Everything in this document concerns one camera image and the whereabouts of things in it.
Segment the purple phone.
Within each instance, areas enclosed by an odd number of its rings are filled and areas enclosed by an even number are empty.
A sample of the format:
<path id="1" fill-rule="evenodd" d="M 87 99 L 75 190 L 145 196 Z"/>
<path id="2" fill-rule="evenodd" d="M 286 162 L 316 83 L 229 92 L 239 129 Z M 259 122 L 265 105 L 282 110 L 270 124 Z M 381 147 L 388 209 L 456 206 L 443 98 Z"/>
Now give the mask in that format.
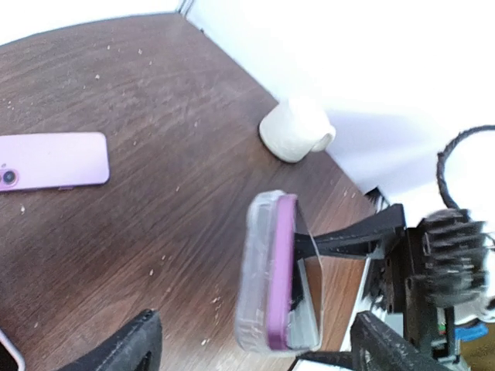
<path id="1" fill-rule="evenodd" d="M 1 136 L 1 191 L 98 186 L 110 178 L 100 132 Z"/>

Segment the pink phone case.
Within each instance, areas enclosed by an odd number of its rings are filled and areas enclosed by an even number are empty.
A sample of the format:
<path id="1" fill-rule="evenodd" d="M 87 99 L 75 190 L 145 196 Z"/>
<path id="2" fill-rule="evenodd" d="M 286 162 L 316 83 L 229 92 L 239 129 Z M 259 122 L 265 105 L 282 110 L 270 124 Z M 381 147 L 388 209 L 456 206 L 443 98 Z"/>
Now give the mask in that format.
<path id="1" fill-rule="evenodd" d="M 22 354 L 2 330 L 0 330 L 0 344 L 0 370 L 25 371 L 26 362 Z"/>

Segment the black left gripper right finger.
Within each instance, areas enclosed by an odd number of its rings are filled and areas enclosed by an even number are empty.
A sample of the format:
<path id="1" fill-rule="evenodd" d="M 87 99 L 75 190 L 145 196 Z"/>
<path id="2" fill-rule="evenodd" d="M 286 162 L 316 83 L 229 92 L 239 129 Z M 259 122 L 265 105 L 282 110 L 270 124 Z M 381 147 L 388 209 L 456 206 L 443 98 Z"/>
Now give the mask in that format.
<path id="1" fill-rule="evenodd" d="M 353 370 L 448 370 L 422 355 L 370 311 L 357 313 L 350 340 Z"/>

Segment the clear magsafe phone case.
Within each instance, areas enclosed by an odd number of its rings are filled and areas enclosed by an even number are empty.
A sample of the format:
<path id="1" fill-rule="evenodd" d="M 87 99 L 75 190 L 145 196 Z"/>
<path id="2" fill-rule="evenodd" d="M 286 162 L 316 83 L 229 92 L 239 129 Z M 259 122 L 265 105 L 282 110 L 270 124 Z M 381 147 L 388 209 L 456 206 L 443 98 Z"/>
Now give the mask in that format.
<path id="1" fill-rule="evenodd" d="M 303 352 L 270 350 L 265 326 L 275 209 L 278 199 L 284 194 L 292 193 L 282 190 L 260 193 L 248 208 L 234 333 L 239 346 L 247 352 L 296 356 Z"/>

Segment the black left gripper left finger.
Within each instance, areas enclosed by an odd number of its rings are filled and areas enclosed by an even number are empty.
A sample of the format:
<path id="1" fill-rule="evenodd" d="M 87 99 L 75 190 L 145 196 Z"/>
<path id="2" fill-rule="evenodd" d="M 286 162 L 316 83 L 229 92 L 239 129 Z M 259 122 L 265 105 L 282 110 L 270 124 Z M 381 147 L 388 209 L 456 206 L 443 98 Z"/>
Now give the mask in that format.
<path id="1" fill-rule="evenodd" d="M 63 371 L 158 370 L 162 357 L 162 323 L 156 310 L 145 309 L 112 336 Z"/>

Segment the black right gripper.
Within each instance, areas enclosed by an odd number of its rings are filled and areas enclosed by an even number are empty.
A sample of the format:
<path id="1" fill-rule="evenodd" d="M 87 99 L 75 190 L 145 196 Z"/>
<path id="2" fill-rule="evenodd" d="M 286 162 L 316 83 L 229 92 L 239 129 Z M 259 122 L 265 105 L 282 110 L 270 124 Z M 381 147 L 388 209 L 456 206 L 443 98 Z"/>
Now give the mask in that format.
<path id="1" fill-rule="evenodd" d="M 488 291 L 490 239 L 467 209 L 441 209 L 416 227 L 393 204 L 351 226 L 295 235 L 295 257 L 371 258 L 365 291 L 389 314 L 403 316 L 403 334 L 440 363 L 459 363 L 461 305 Z"/>

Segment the dark phone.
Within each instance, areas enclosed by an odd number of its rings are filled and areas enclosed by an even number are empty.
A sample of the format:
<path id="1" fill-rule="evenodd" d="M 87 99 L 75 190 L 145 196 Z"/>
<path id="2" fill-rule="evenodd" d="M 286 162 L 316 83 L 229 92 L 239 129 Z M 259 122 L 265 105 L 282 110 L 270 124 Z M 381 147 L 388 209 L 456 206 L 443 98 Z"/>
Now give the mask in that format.
<path id="1" fill-rule="evenodd" d="M 276 204 L 265 326 L 268 348 L 306 352 L 322 341 L 323 267 L 299 199 L 284 194 Z"/>

